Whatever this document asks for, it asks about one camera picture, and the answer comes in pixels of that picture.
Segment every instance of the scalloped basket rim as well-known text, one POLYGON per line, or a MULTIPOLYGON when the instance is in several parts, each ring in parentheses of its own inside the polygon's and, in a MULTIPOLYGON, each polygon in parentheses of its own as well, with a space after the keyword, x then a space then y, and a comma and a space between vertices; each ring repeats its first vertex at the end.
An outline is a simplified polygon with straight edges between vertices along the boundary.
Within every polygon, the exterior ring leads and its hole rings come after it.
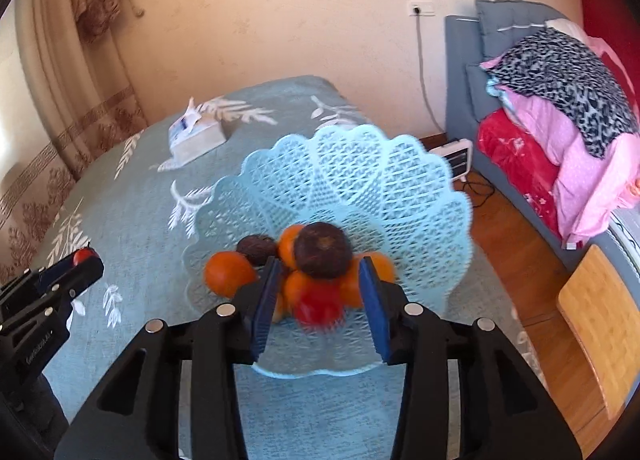
MULTIPOLYGON (((308 144, 309 142, 315 141, 315 140, 319 140, 322 136, 326 135, 327 133, 333 133, 333 132, 337 132, 340 134, 340 138, 344 139, 345 143, 350 142, 351 140, 353 140, 356 136, 360 135, 361 133, 372 133, 373 135, 376 136, 377 140, 379 141, 379 143, 383 144, 383 143, 387 143, 387 142, 392 142, 395 145, 401 144, 401 143, 407 143, 411 146, 413 146, 418 153, 418 156, 420 157, 420 159, 423 162, 429 162, 429 161, 443 161, 443 158, 433 154, 433 153, 429 153, 428 151, 425 150, 424 146, 422 145, 422 143, 415 138, 412 135, 398 135, 395 136, 394 138, 389 139, 385 133, 382 132, 382 130, 380 130, 379 127, 373 125, 373 124, 361 124, 359 126, 356 126, 355 128, 352 128, 350 130, 345 130, 340 126, 327 126, 325 128, 321 128, 320 130, 317 130, 314 133, 314 136, 311 138, 307 138, 304 135, 300 135, 298 133, 290 133, 288 135, 285 135, 283 137, 281 137, 279 140, 276 141, 276 143, 271 147, 271 148, 263 148, 260 150, 255 150, 252 151, 251 153, 249 153, 244 160, 242 161, 242 165, 241 165, 241 169, 240 169, 240 173, 236 174, 236 175, 226 175, 221 177, 220 179, 218 179, 216 181, 216 183, 213 186, 213 189, 211 191, 211 195, 209 196, 209 202, 204 204, 203 206, 201 206, 198 211, 196 212, 196 219, 195 219, 195 227, 196 227, 196 232, 195 232, 195 236, 196 236, 196 240, 189 244, 182 252, 182 267, 183 269, 187 272, 187 275, 189 277, 189 281, 188 281, 188 285, 187 288, 185 289, 184 293, 185 293, 185 297, 187 297, 187 293, 189 291, 189 289, 191 287, 198 287, 200 285, 203 285, 202 282, 202 277, 201 275, 196 275, 189 267, 186 266, 185 263, 185 258, 187 258, 192 252, 194 252, 195 250, 197 250, 199 247, 201 247, 203 244, 206 243, 207 240, 209 240, 209 237, 207 236, 201 236, 200 231, 198 230, 199 227, 199 220, 201 217, 201 214, 206 212, 206 209, 203 208, 207 208, 210 207, 211 204, 211 200, 213 200, 215 198, 216 195, 216 191, 218 189, 218 186, 223 183, 226 180, 229 180, 231 178, 244 178, 246 177, 246 166, 248 165, 248 162, 253 159, 256 158, 256 156, 258 155, 262 155, 262 154, 268 154, 273 152, 274 150, 278 150, 278 148, 280 148, 281 146, 287 144, 290 141, 296 141, 296 142, 300 142, 301 144, 308 144)), ((458 198, 459 200, 463 201, 464 203, 466 203, 467 205, 467 209, 465 210, 465 215, 464 215, 464 219, 460 220, 461 223, 461 228, 464 229, 464 231, 468 234, 469 233, 469 229, 471 227, 471 221, 472 221, 472 204, 470 199, 468 198, 468 195, 464 194, 463 192, 460 191, 456 191, 455 189, 453 189, 452 187, 452 172, 449 166, 443 166, 443 169, 445 171, 446 174, 446 189, 447 189, 447 193, 445 195, 443 195, 442 197, 438 198, 436 200, 436 202, 434 203, 434 207, 439 206, 447 201, 450 201, 452 198, 458 198)), ((416 220, 416 219, 420 219, 422 216, 421 215, 414 215, 411 217, 407 217, 406 220, 416 220)), ((464 267, 462 267, 462 270, 464 271, 462 273, 462 276, 458 279, 458 281, 456 282, 456 284, 454 284, 449 290, 446 291, 446 295, 448 296, 457 286, 457 284, 460 284, 460 281, 462 281, 462 279, 464 278, 464 275, 466 274, 466 271, 468 270, 471 261, 473 259, 473 244, 472 244, 472 240, 469 237, 468 239, 468 243, 466 245, 466 249, 464 252, 464 267)), ((196 307, 194 307, 189 300, 187 299, 187 304, 190 306, 190 308, 194 311, 194 314, 202 316, 202 314, 200 313, 200 310, 197 310, 196 307)), ((313 371, 309 371, 309 372, 305 372, 302 374, 283 374, 283 373, 278 373, 278 372, 273 372, 270 370, 265 370, 263 368, 261 368, 258 363, 255 363, 252 366, 252 369, 254 369, 256 372, 263 374, 265 376, 268 377, 272 377, 275 379, 301 379, 303 377, 309 377, 309 376, 315 376, 315 375, 329 375, 329 376, 334 376, 334 377, 348 377, 348 376, 352 376, 352 375, 356 375, 356 374, 360 374, 360 373, 364 373, 367 372, 369 370, 372 370, 374 368, 377 368, 378 366, 380 366, 382 364, 382 362, 379 363, 371 363, 371 364, 366 364, 365 366, 361 366, 359 368, 354 368, 353 370, 339 370, 339 371, 335 371, 335 370, 327 370, 327 369, 318 369, 318 370, 313 370, 313 371)))

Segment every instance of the tissue box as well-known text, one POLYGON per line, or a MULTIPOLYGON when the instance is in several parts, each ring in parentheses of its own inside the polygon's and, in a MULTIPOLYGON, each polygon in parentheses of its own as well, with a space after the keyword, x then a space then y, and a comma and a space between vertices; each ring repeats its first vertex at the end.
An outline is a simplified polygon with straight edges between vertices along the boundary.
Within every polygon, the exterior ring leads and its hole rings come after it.
POLYGON ((226 141, 222 125, 214 116, 204 114, 189 128, 181 116, 169 128, 169 149, 180 166, 213 150, 226 141))

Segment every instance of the white heater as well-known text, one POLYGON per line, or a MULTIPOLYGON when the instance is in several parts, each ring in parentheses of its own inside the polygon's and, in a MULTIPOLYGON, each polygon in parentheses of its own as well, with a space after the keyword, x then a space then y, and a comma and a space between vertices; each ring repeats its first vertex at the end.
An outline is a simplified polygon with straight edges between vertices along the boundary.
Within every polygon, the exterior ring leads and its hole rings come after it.
POLYGON ((444 146, 433 148, 430 153, 444 158, 451 166, 453 180, 466 182, 466 176, 471 171, 471 156, 474 144, 467 138, 455 140, 444 146))

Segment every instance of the gray cable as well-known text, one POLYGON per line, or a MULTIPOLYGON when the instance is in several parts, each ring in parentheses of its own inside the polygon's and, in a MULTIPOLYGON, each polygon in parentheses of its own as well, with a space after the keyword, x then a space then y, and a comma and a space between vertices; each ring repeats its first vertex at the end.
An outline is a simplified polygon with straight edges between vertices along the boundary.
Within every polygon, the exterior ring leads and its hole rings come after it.
POLYGON ((422 57, 422 32, 420 30, 420 15, 415 15, 415 27, 418 35, 418 63, 420 64, 420 86, 422 87, 422 98, 424 99, 424 105, 427 107, 427 112, 431 117, 431 120, 436 125, 436 127, 440 130, 441 133, 444 133, 442 127, 438 124, 436 117, 433 115, 433 110, 431 109, 431 105, 429 104, 429 98, 427 97, 427 87, 424 84, 424 59, 422 57))

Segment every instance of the pile of fruit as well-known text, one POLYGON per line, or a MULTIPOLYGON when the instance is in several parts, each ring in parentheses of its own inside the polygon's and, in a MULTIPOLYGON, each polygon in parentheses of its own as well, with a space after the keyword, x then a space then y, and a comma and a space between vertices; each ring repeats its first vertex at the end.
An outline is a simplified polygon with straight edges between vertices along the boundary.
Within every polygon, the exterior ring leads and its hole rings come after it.
POLYGON ((364 256, 371 258, 381 280, 396 280, 394 264, 384 254, 354 254, 343 230, 316 222, 289 226, 277 242, 264 234, 242 238, 236 250, 210 257, 204 281, 214 293, 231 298, 238 288, 258 279, 255 267, 270 256, 280 258, 288 269, 274 323, 291 314, 305 328, 332 328, 343 320, 345 308, 362 308, 358 266, 364 256))

